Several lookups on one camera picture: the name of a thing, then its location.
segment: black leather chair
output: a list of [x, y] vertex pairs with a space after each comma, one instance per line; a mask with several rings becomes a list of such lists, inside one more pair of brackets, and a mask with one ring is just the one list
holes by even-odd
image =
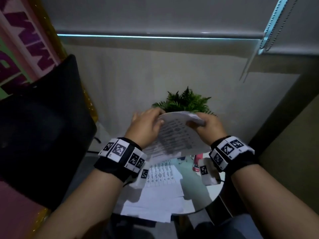
[[74, 55], [0, 101], [0, 176], [54, 210], [96, 133]]

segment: forearm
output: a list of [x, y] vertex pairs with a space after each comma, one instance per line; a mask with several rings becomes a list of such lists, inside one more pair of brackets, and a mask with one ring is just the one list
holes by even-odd
[[81, 238], [87, 230], [111, 216], [123, 182], [112, 174], [94, 169], [61, 204], [34, 238]]
[[319, 216], [260, 165], [249, 165], [231, 179], [260, 232], [270, 238], [316, 238]]

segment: gray roller shade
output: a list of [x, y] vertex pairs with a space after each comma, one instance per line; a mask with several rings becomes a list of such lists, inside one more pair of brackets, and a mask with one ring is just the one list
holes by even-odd
[[319, 0], [288, 0], [263, 53], [319, 55]]
[[262, 38], [278, 0], [42, 0], [58, 33]]

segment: artificial plant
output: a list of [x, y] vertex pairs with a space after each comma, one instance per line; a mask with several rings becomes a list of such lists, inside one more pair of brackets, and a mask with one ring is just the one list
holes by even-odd
[[201, 95], [194, 94], [192, 89], [187, 89], [179, 95], [178, 92], [173, 94], [168, 91], [168, 97], [166, 101], [154, 103], [154, 107], [160, 107], [166, 112], [204, 112], [207, 114], [213, 114], [207, 105], [207, 101], [211, 97], [202, 97]]

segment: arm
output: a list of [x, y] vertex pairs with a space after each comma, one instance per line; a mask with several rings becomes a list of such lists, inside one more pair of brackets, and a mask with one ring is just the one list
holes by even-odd
[[[163, 121], [154, 122], [162, 113], [159, 108], [135, 113], [125, 137], [146, 148], [157, 138]], [[34, 239], [82, 238], [89, 229], [110, 218], [122, 187], [123, 182], [113, 174], [94, 169], [51, 214]]]
[[[206, 144], [210, 146], [227, 135], [216, 116], [204, 113], [197, 115], [205, 120], [205, 127], [194, 123], [188, 125]], [[256, 226], [266, 238], [318, 237], [319, 216], [260, 165], [242, 167], [230, 176]]]

